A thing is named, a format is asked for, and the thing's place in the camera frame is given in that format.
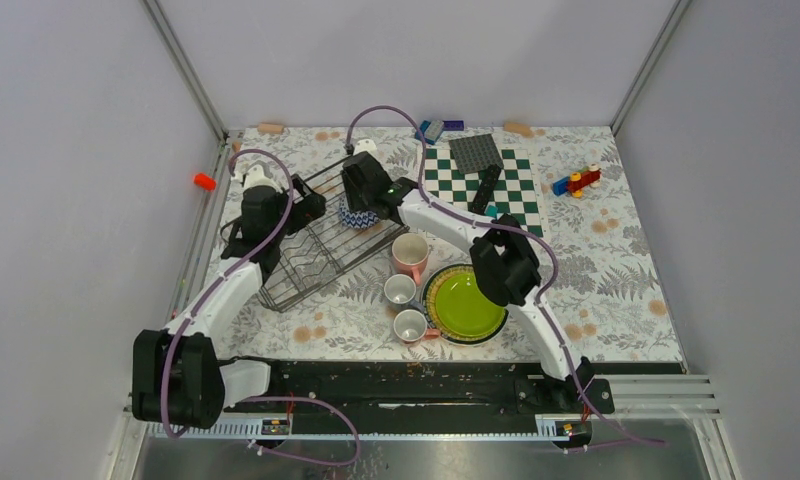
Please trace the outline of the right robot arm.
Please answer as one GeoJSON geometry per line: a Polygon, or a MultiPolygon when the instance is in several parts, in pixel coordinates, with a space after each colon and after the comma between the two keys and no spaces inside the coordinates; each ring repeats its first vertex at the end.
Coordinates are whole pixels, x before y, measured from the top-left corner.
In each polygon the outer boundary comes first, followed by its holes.
{"type": "Polygon", "coordinates": [[[583,405],[594,370],[587,359],[576,359],[550,311],[546,291],[559,273],[550,246],[508,214],[493,220],[460,210],[409,178],[391,179],[370,152],[355,152],[352,146],[345,151],[342,180],[351,210],[373,212],[466,251],[481,293],[505,308],[536,346],[542,371],[553,379],[553,405],[565,412],[583,405]]]}

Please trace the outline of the salmon ceramic mug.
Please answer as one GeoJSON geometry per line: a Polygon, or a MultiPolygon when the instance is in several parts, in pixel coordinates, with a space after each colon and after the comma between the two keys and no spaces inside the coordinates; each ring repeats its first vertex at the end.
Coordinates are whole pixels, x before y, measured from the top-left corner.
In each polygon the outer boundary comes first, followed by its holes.
{"type": "Polygon", "coordinates": [[[412,309],[399,312],[395,316],[392,332],[398,340],[405,344],[414,344],[441,336],[439,329],[429,326],[423,313],[412,309]]]}

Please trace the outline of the white blue patterned bowl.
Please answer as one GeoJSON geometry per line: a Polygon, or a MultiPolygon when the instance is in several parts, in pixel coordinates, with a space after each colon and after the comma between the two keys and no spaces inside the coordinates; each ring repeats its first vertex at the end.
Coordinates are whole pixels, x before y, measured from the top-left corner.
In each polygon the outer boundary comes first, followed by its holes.
{"type": "Polygon", "coordinates": [[[366,230],[380,223],[378,215],[370,211],[351,211],[346,203],[341,203],[338,209],[339,219],[342,226],[355,229],[366,230]]]}

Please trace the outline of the black wire dish rack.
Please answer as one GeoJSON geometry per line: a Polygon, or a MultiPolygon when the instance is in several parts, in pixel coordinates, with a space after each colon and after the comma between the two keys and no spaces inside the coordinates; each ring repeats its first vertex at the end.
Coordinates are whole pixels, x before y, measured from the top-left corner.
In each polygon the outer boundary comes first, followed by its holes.
{"type": "Polygon", "coordinates": [[[384,250],[408,229],[382,221],[368,229],[342,223],[346,202],[341,160],[304,179],[326,199],[325,214],[280,244],[281,258],[258,292],[263,307],[285,312],[384,250]]]}

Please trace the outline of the grey dotted mug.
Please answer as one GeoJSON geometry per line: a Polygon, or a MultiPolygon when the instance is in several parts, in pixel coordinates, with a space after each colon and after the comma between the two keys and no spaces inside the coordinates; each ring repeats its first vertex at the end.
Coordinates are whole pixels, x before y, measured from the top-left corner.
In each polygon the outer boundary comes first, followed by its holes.
{"type": "Polygon", "coordinates": [[[414,280],[404,274],[390,276],[383,286],[383,293],[393,312],[404,310],[424,311],[424,307],[417,300],[417,285],[414,280]]]}

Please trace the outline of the pink ceramic mug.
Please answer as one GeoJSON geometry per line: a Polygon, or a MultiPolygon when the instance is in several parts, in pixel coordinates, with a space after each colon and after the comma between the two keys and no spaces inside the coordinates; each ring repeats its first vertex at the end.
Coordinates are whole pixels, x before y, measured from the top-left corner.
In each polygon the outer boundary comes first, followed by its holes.
{"type": "Polygon", "coordinates": [[[429,245],[425,238],[416,233],[399,235],[391,245],[391,260],[394,270],[413,279],[418,286],[429,259],[429,245]]]}

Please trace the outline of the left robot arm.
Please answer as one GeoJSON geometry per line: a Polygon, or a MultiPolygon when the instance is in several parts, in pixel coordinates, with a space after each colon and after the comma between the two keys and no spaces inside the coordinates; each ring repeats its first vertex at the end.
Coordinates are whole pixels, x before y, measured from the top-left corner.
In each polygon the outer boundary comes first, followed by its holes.
{"type": "Polygon", "coordinates": [[[250,399],[272,411],[286,385],[267,360],[221,362],[216,341],[281,260],[283,239],[326,212],[325,198],[299,176],[283,188],[259,168],[243,178],[241,214],[205,292],[161,330],[144,330],[133,344],[131,405],[142,421],[173,431],[208,429],[224,409],[250,399]]]}

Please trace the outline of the lime green plate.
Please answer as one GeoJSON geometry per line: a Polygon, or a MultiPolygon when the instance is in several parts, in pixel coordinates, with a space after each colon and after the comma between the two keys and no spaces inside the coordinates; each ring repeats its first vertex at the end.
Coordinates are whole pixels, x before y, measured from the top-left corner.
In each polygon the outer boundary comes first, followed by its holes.
{"type": "Polygon", "coordinates": [[[439,283],[433,297],[434,323],[462,341],[476,341],[494,333],[506,311],[479,290],[473,273],[451,273],[439,283]]]}

